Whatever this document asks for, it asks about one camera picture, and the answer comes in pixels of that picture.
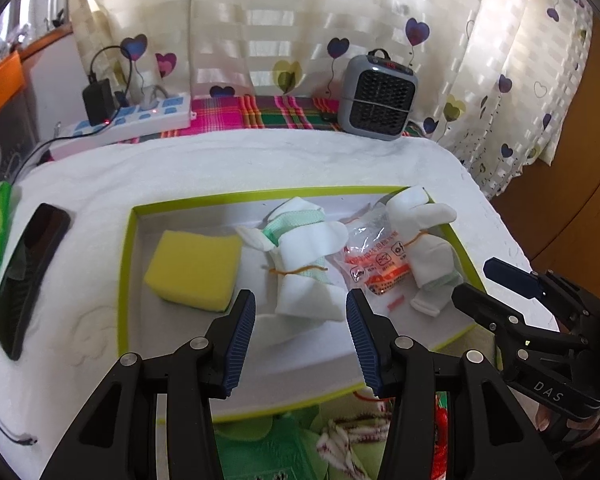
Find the person's right hand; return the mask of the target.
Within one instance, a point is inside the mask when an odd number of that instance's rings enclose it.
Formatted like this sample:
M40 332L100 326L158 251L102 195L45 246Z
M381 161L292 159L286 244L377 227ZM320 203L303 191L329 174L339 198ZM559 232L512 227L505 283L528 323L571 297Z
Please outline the person's right hand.
M574 445L576 448L591 445L600 440L600 412L587 420L578 422L567 419L564 426L558 425L559 416L543 405L539 405L534 416L534 424L539 432L550 433L550 443L558 448Z

